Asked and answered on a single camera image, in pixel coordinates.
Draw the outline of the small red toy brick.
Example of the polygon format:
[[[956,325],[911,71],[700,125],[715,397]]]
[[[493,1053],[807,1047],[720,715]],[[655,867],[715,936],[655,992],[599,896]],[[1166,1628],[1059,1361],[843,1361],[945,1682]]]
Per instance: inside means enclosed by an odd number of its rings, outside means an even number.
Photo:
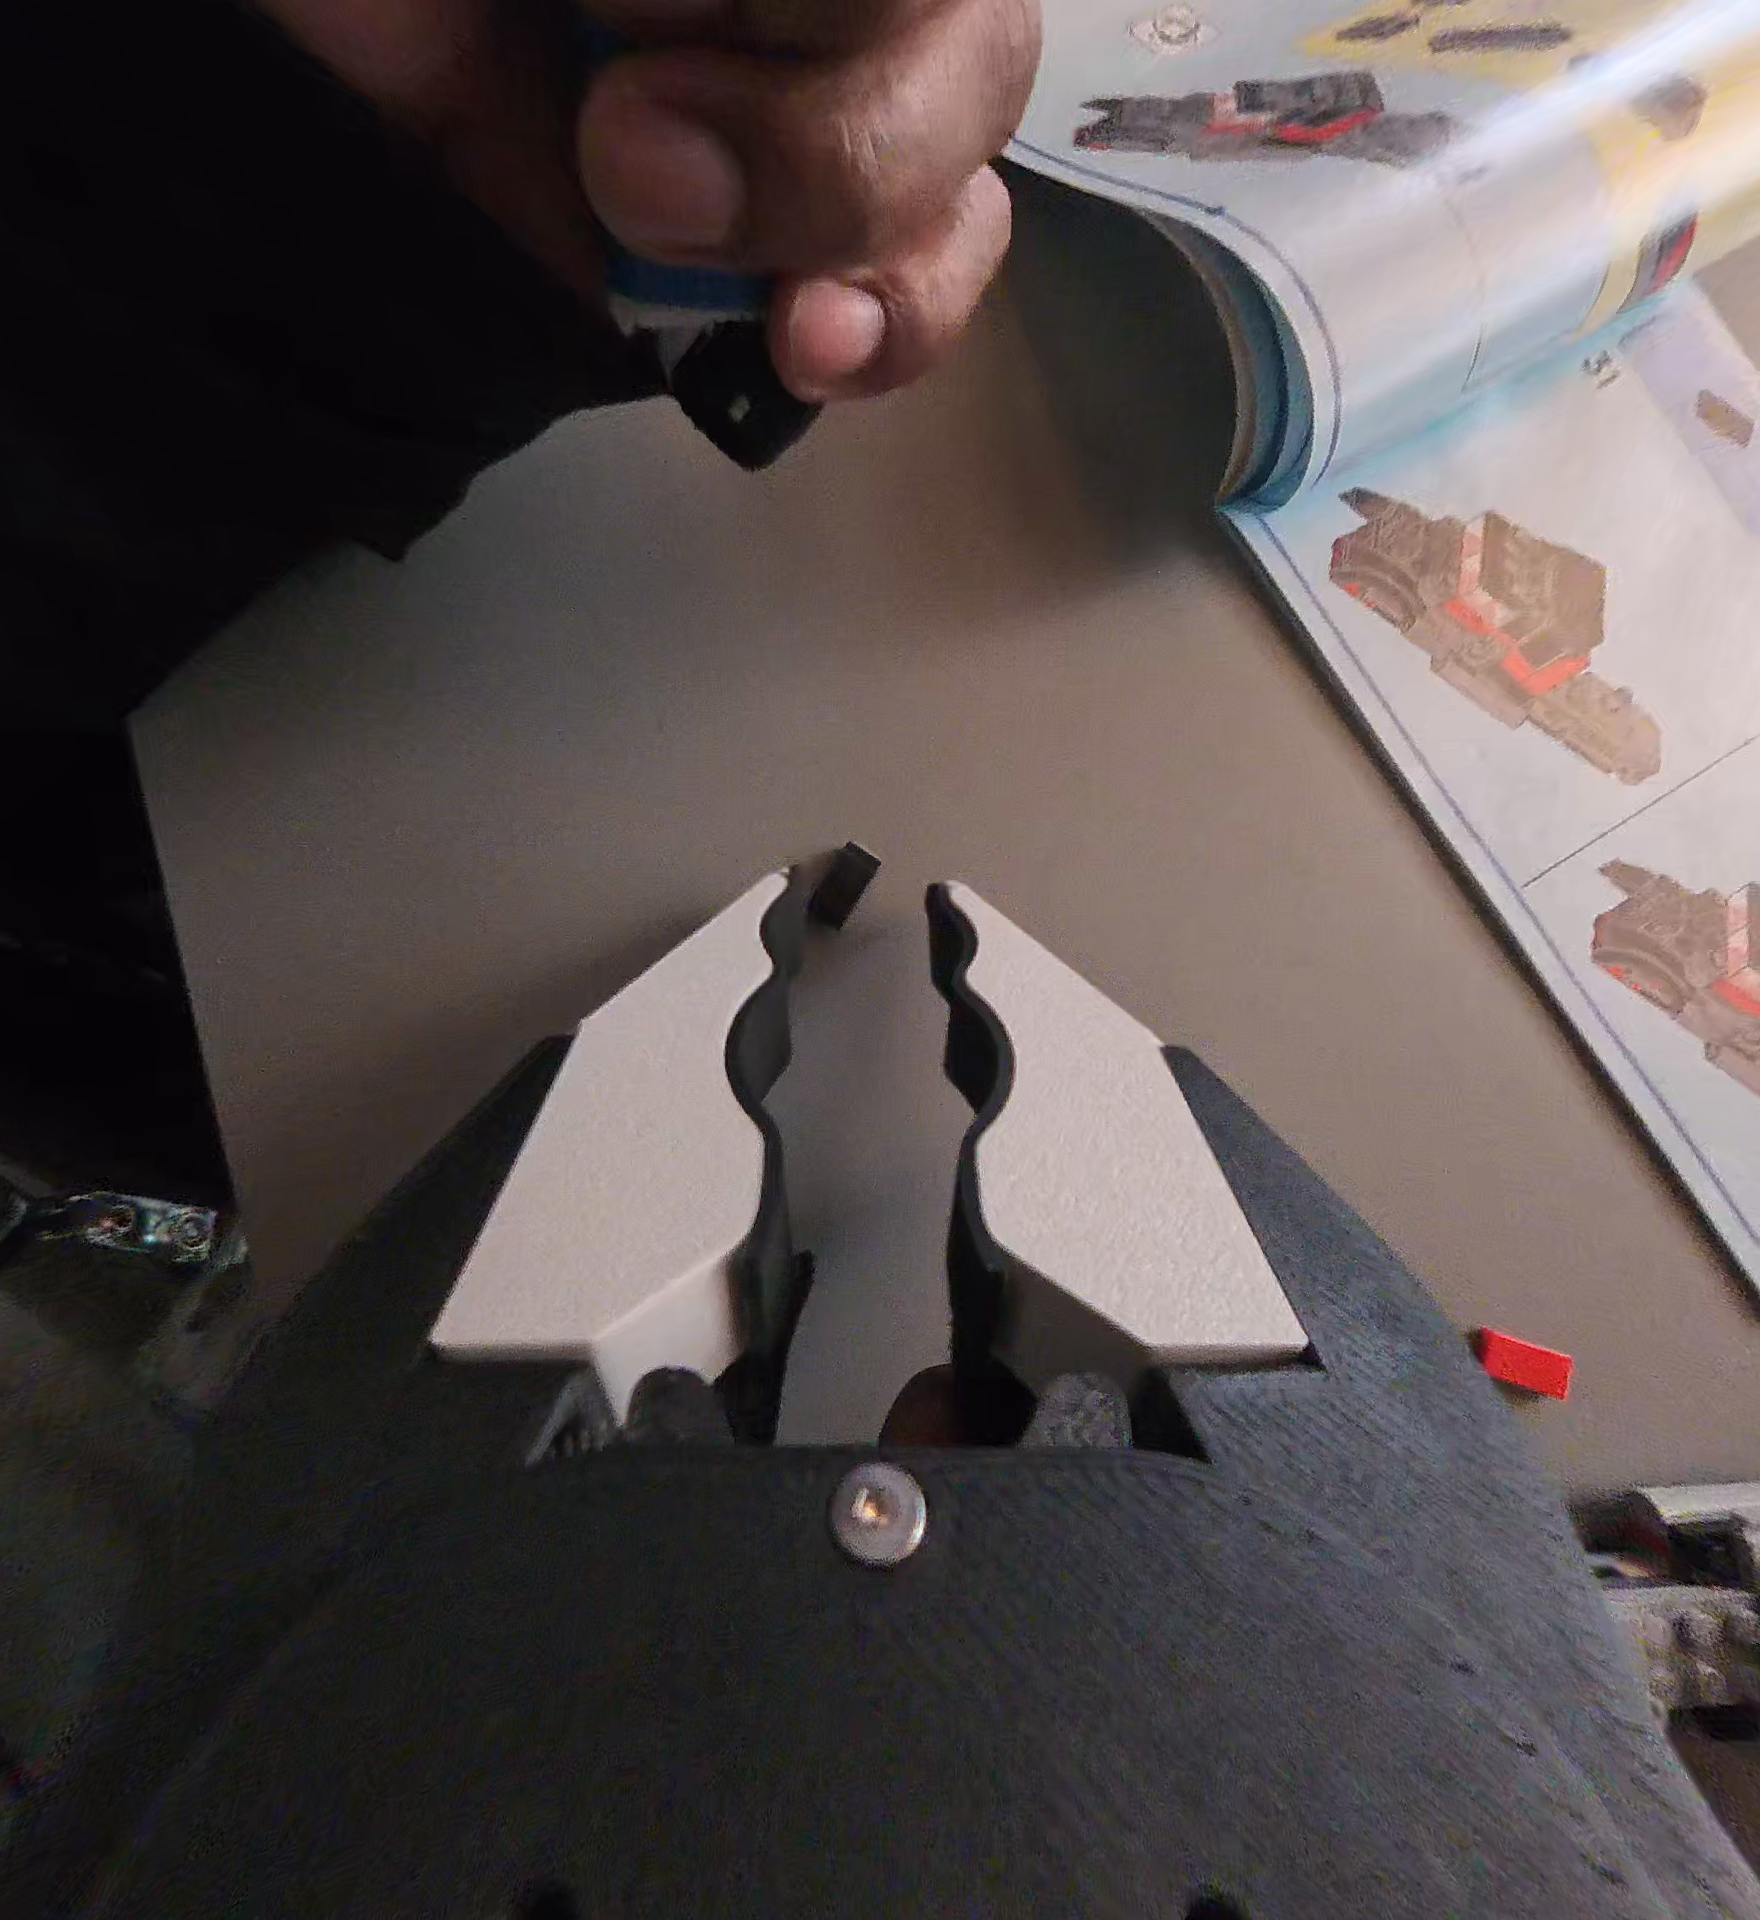
[[[1508,1389],[1508,1393],[1530,1393],[1530,1402],[1572,1402],[1572,1359],[1552,1349],[1552,1348],[1532,1348],[1532,1341],[1516,1341],[1516,1334],[1498,1334],[1498,1329],[1476,1329],[1471,1334],[1471,1359],[1476,1368]]]

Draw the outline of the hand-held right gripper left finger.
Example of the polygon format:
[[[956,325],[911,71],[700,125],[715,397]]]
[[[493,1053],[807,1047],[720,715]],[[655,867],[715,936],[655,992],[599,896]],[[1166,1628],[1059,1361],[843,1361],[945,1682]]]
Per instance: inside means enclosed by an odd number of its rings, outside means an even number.
[[[775,1441],[807,1303],[772,1088],[807,944],[800,867],[758,874],[563,1047],[434,1322],[447,1361],[563,1361],[627,1418],[655,1368]]]

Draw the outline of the small black toy brick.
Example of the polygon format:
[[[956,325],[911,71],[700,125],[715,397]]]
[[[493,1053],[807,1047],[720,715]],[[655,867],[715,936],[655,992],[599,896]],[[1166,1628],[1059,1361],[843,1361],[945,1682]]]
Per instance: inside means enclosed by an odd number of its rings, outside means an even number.
[[[807,890],[807,923],[843,933],[843,919],[864,906],[876,874],[883,874],[883,859],[843,836]]]

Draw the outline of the toy instruction booklet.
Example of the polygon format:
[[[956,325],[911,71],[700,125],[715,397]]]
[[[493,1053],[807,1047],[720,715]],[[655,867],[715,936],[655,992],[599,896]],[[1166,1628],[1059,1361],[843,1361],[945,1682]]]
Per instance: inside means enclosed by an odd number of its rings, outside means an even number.
[[[1219,523],[1760,1296],[1760,9],[1041,9],[1219,312]]]

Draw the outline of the person's left hand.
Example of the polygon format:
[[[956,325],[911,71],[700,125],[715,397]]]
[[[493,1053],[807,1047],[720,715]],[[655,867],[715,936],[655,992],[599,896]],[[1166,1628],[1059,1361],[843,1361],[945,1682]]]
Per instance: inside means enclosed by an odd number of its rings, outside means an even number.
[[[1011,257],[1026,0],[262,0],[577,302],[609,243],[758,277],[796,399],[920,382]]]

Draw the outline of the person's left forearm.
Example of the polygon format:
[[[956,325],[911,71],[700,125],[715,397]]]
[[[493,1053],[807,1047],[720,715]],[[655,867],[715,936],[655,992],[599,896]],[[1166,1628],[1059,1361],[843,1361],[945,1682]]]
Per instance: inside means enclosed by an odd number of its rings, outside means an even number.
[[[0,9],[0,730],[123,717],[309,556],[655,397],[249,9]]]

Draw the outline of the brown desk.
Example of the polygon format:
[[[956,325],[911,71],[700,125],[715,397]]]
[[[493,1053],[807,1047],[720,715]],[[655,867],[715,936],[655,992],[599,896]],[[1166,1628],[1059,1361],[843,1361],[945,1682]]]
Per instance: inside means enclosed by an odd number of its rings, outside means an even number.
[[[1192,1047],[1459,1334],[1572,1494],[1760,1475],[1760,1316],[1214,523],[1207,312],[1124,214],[1012,191],[992,308],[775,472],[673,399],[326,556],[133,723],[258,1290],[292,1296],[533,1039],[775,866],[883,859],[775,1082],[814,1251],[782,1441],[945,1359],[967,1098],[927,884]]]

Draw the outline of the person's black jacket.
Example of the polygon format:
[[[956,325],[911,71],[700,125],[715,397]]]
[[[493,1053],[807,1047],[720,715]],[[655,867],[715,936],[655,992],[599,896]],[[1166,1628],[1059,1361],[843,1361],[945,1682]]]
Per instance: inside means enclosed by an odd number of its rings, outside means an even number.
[[[234,1208],[123,717],[0,704],[0,1166]]]

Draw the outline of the toy brick truck model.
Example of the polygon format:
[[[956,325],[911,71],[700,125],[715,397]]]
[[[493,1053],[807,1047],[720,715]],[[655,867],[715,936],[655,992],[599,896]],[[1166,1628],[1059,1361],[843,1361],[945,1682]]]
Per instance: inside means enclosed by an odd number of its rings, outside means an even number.
[[[1582,1564],[1662,1719],[1760,1738],[1760,1482],[1582,1510]]]

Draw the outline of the person's grey shirt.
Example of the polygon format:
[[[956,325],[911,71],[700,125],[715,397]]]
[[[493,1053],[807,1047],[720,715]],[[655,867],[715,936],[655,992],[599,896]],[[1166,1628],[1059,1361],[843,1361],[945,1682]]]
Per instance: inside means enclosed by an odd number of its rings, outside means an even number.
[[[195,1729],[174,1574],[269,1322],[249,1272],[155,1322],[0,1285],[0,1915],[62,1915]]]

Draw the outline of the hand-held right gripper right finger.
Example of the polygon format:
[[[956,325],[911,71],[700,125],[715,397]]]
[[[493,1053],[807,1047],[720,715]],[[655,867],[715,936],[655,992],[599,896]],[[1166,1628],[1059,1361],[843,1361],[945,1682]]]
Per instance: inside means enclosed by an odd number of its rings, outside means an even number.
[[[1166,1039],[967,884],[927,890],[945,1082],[967,1093],[945,1290],[967,1389],[1307,1361]]]

